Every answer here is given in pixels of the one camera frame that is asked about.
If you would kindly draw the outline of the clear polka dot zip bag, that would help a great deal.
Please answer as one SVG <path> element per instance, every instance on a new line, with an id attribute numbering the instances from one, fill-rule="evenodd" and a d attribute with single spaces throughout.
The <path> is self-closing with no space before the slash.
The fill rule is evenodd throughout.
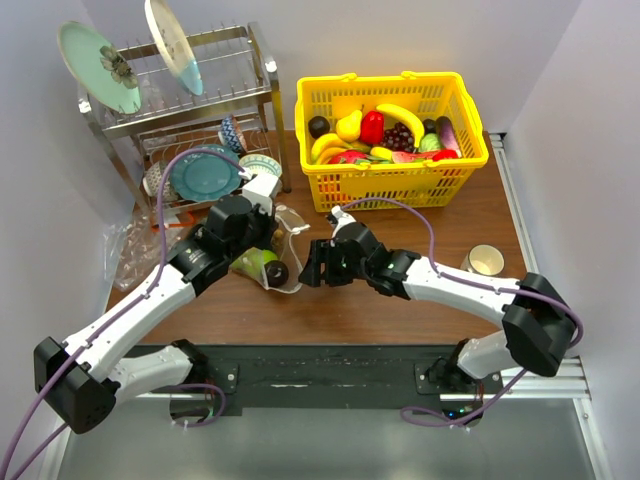
<path id="1" fill-rule="evenodd" d="M 302 262 L 295 251 L 294 243 L 296 238 L 300 234 L 310 229 L 310 225 L 294 209 L 284 204 L 276 205 L 275 219 L 277 222 L 277 229 L 282 230 L 284 233 L 283 243 L 277 249 L 274 249 L 271 245 L 266 250 L 271 250 L 276 253 L 278 256 L 278 260 L 284 262 L 287 265 L 289 269 L 288 282 L 280 288 L 269 287 L 267 285 L 264 267 L 262 270 L 262 275 L 260 277 L 251 277 L 242 273 L 234 272 L 231 270 L 231 267 L 230 271 L 253 280 L 265 290 L 273 290 L 282 294 L 291 295 L 297 293 L 302 286 L 302 284 L 298 280 L 298 277 L 303 269 Z"/>

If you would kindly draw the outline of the dark mangosteen front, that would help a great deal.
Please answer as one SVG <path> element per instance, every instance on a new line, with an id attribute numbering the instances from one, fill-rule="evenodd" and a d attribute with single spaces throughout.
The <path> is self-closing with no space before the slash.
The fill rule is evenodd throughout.
<path id="1" fill-rule="evenodd" d="M 272 260 L 264 265 L 267 285 L 271 288 L 280 288 L 289 280 L 289 269 L 280 260 Z"/>

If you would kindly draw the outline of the green apple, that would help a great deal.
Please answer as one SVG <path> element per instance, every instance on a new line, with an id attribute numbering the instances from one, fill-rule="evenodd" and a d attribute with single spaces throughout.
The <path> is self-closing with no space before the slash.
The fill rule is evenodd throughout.
<path id="1" fill-rule="evenodd" d="M 231 270 L 251 277 L 260 277 L 263 267 L 278 260 L 278 256 L 271 250 L 251 248 L 231 264 Z"/>

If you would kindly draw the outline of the yellow lemon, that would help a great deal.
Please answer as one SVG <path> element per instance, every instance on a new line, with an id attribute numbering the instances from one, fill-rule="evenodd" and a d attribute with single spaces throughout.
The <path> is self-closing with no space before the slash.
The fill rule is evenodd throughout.
<path id="1" fill-rule="evenodd" d="M 393 151 L 385 147 L 381 147 L 381 146 L 373 147 L 370 150 L 369 155 L 376 159 L 381 159 L 389 162 L 393 161 Z"/>

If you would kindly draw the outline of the brown longan bunch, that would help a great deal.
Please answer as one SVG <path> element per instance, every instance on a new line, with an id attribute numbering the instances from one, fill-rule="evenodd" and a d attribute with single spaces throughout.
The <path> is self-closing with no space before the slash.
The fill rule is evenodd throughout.
<path id="1" fill-rule="evenodd" d="M 271 245 L 274 249 L 279 248 L 283 243 L 284 233 L 282 230 L 277 229 L 272 236 Z"/>

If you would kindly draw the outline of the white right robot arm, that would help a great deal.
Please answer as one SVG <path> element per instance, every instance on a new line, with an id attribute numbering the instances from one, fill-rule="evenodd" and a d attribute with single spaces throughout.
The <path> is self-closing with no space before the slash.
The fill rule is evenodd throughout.
<path id="1" fill-rule="evenodd" d="M 387 249 L 359 222 L 312 241 L 299 280 L 310 287 L 363 280 L 381 295 L 443 304 L 498 326 L 494 334 L 461 340 L 447 359 L 428 368 L 432 382 L 459 393 L 509 368 L 553 377 L 583 335 L 581 323 L 545 277 L 484 277 L 446 267 L 415 252 Z"/>

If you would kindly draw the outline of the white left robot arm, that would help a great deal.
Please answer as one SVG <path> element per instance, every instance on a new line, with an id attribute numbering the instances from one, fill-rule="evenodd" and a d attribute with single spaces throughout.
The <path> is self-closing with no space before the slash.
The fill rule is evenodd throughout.
<path id="1" fill-rule="evenodd" d="M 74 433 L 84 434 L 132 396 L 176 385 L 185 392 L 200 390 L 209 361 L 186 340 L 134 359 L 131 372 L 124 365 L 127 354 L 166 317 L 226 276 L 247 250 L 267 248 L 276 228 L 272 198 L 223 197 L 205 223 L 176 243 L 124 300 L 65 341 L 48 337 L 35 348 L 39 395 Z"/>

